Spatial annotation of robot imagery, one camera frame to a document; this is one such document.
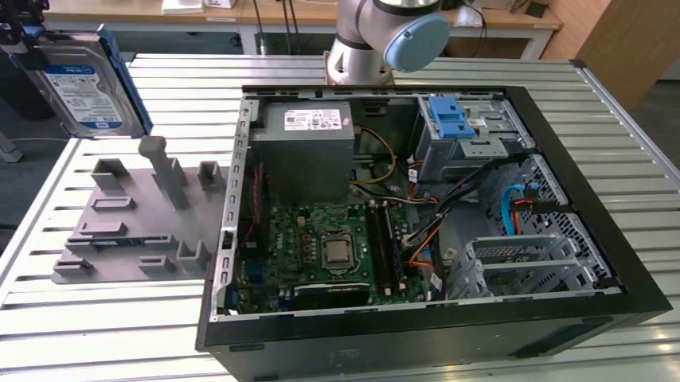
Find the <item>sticker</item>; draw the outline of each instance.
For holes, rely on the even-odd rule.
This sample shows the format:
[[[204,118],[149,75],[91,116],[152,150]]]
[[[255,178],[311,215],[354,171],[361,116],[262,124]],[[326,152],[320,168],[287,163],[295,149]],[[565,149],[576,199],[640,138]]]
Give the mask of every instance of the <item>sticker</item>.
[[[467,119],[467,124],[470,125],[470,127],[486,127],[486,121],[479,118],[479,119]]]
[[[328,366],[343,368],[357,363],[361,356],[359,349],[342,349],[330,352]]]
[[[429,283],[437,288],[437,290],[442,291],[442,279],[433,273],[433,277],[429,278]]]
[[[339,130],[340,110],[288,110],[286,111],[286,130]]]
[[[442,255],[442,259],[451,260],[455,255],[458,255],[458,251],[455,251],[453,248],[449,248]]]
[[[116,241],[92,241],[92,245],[101,245],[103,247],[112,247],[117,245]]]
[[[44,76],[52,84],[75,121],[91,129],[115,129],[121,118],[111,97],[99,85],[99,75],[89,65],[49,65]]]
[[[418,170],[407,169],[407,181],[418,183]]]
[[[204,18],[206,21],[212,21],[212,22],[234,22],[236,21],[235,18]]]

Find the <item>metal workbench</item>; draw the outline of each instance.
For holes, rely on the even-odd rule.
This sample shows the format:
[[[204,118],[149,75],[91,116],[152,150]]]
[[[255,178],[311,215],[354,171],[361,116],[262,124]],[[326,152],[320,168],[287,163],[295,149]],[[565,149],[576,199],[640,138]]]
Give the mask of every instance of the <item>metal workbench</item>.
[[[139,55],[131,64],[153,134],[182,165],[230,162],[243,84],[320,84],[320,57]],[[677,170],[588,70],[569,63],[438,60],[398,84],[525,86],[670,303],[680,307]],[[55,285],[52,265],[100,158],[148,167],[129,139],[71,139],[0,258],[0,380],[232,380],[194,351],[202,280]],[[680,380],[680,310],[549,358],[385,372],[367,380]]]

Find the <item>hard drive label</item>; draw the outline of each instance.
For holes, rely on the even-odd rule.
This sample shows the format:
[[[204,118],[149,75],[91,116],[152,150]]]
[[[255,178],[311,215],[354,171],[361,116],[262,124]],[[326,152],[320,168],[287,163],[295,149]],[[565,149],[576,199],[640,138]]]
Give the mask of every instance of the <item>hard drive label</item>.
[[[51,65],[44,75],[75,120],[91,129],[115,129],[121,117],[109,95],[100,90],[100,78],[89,65]]]

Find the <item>table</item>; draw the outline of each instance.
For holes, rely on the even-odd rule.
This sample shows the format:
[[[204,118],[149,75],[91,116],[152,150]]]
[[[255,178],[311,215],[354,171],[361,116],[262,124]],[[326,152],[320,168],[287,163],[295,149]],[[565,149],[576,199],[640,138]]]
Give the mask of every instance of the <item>table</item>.
[[[264,33],[283,33],[283,6],[276,0],[258,0]],[[256,54],[256,14],[251,0],[239,0],[231,9],[206,8],[202,14],[160,14],[160,0],[52,0],[44,13],[49,29],[93,30],[105,22],[108,29],[125,31],[238,32],[244,54]],[[295,14],[300,33],[335,34],[335,5],[298,0]],[[455,11],[447,11],[453,23]],[[521,55],[537,60],[562,22],[548,11],[542,18],[483,10],[489,38],[524,38]],[[451,37],[479,37],[479,28],[451,28]]]
[[[322,84],[320,57],[137,55],[131,74],[168,154],[230,164],[243,84]],[[566,62],[439,59],[397,84],[520,85],[542,113],[670,303],[680,307],[680,174],[588,70]],[[55,285],[51,267],[100,158],[149,167],[125,138],[71,139],[0,257],[2,382],[224,382],[194,350],[202,281]],[[676,381],[680,310],[549,358],[385,372],[362,380]]]

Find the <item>hard drive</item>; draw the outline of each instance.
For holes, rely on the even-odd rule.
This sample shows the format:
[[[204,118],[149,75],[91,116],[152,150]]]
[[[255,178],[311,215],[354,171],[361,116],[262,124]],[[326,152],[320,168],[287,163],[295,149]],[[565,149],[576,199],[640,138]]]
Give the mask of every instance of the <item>hard drive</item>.
[[[129,136],[151,131],[151,119],[121,60],[116,41],[95,32],[45,32],[36,49],[49,62],[27,74],[76,138]]]

